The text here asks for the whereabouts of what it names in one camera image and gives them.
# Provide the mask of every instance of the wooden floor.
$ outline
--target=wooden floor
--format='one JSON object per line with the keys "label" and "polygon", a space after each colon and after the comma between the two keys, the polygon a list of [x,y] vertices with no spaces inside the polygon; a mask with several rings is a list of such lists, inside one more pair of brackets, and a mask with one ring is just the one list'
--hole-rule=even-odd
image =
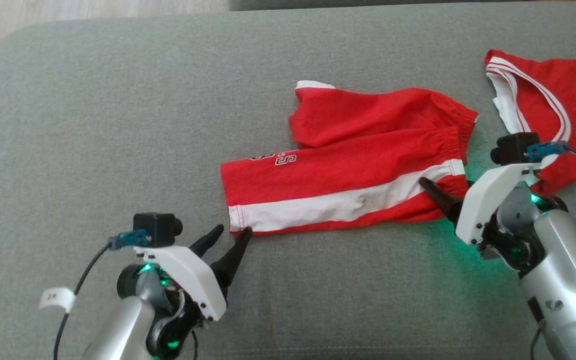
{"label": "wooden floor", "polygon": [[225,11],[228,0],[0,0],[0,40],[49,21]]}

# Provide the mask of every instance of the blue connector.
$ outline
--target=blue connector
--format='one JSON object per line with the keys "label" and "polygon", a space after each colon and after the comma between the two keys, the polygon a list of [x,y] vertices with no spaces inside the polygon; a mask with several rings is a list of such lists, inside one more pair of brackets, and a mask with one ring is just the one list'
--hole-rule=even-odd
{"label": "blue connector", "polygon": [[566,141],[553,141],[536,143],[528,146],[526,157],[531,162],[541,162],[548,155],[560,155],[567,153],[568,142]]}
{"label": "blue connector", "polygon": [[126,246],[146,246],[148,245],[148,234],[146,230],[134,230],[120,232],[115,236],[108,237],[110,250],[119,250]]}

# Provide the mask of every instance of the lettering on jersey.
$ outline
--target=lettering on jersey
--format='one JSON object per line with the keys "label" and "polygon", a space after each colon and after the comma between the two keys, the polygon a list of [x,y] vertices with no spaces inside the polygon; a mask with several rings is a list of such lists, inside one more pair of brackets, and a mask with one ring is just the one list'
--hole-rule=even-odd
{"label": "lettering on jersey", "polygon": [[284,151],[284,152],[279,152],[279,153],[271,153],[270,155],[263,155],[263,156],[258,156],[258,157],[250,157],[250,160],[262,160],[262,159],[266,159],[266,158],[276,157],[276,159],[274,159],[275,166],[283,166],[285,164],[294,163],[297,161],[297,155],[295,155],[293,153],[295,151],[297,151],[297,150]]}

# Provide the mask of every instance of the white cable label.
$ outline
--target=white cable label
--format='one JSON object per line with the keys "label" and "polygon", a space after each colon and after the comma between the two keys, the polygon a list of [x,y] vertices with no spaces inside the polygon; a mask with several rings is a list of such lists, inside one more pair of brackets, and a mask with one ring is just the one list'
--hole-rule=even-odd
{"label": "white cable label", "polygon": [[52,289],[45,290],[41,294],[39,309],[47,306],[59,306],[66,310],[66,313],[70,313],[76,297],[73,290],[68,289],[68,287],[53,287]]}

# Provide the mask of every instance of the red garment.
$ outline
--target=red garment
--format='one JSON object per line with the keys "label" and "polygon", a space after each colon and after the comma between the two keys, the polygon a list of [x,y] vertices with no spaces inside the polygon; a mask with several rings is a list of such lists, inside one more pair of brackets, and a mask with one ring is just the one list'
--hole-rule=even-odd
{"label": "red garment", "polygon": [[221,165],[232,232],[440,219],[421,176],[466,194],[463,160],[477,112],[424,89],[361,94],[300,81],[295,93],[290,126],[307,147]]}
{"label": "red garment", "polygon": [[[510,133],[536,132],[542,142],[567,141],[576,149],[576,59],[533,61],[490,50],[486,75],[493,102]],[[576,182],[576,155],[551,155],[530,187],[551,194]]]}

